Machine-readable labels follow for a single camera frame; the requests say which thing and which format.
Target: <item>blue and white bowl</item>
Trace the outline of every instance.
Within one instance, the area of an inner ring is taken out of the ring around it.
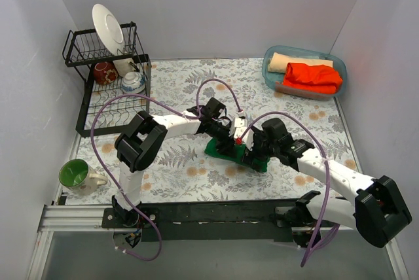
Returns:
[[[125,94],[139,94],[145,88],[145,77],[138,72],[129,72],[123,78],[121,88]]]

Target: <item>red towel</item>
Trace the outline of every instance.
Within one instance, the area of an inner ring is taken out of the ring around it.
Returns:
[[[338,92],[342,82],[339,73],[330,66],[288,63],[282,84],[297,89],[333,95]]]

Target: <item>white wall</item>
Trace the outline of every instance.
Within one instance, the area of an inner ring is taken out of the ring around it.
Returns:
[[[135,21],[157,58],[263,56],[276,44],[329,52],[356,0],[64,0],[78,28],[95,3]]]
[[[64,65],[62,0],[0,0],[0,279],[25,279],[68,157],[82,82]]]
[[[419,3],[358,0],[332,54],[348,68],[341,102],[365,173],[396,180],[413,216],[397,240],[419,279]]]

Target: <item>green toy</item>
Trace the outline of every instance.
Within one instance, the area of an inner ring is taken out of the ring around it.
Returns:
[[[225,159],[225,160],[230,160],[233,162],[236,162],[237,164],[240,164],[241,166],[245,166],[245,167],[249,167],[247,164],[242,163],[242,156],[244,155],[244,149],[246,147],[246,145],[235,145],[234,148],[236,149],[236,157],[232,158],[229,156],[224,156],[222,154],[219,154],[217,152],[217,149],[215,148],[217,144],[217,140],[216,139],[211,139],[211,141],[209,141],[209,143],[207,144],[207,147],[205,148],[205,153],[208,156],[214,157],[214,158],[220,158],[220,159]],[[254,160],[255,165],[259,167],[258,172],[266,172],[268,169],[268,162],[269,162],[269,158],[266,159],[266,161],[261,161],[261,160]]]

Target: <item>red mug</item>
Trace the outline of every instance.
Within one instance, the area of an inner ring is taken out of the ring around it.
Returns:
[[[101,62],[94,66],[93,77],[99,85],[108,85],[118,78],[118,72],[112,62]]]

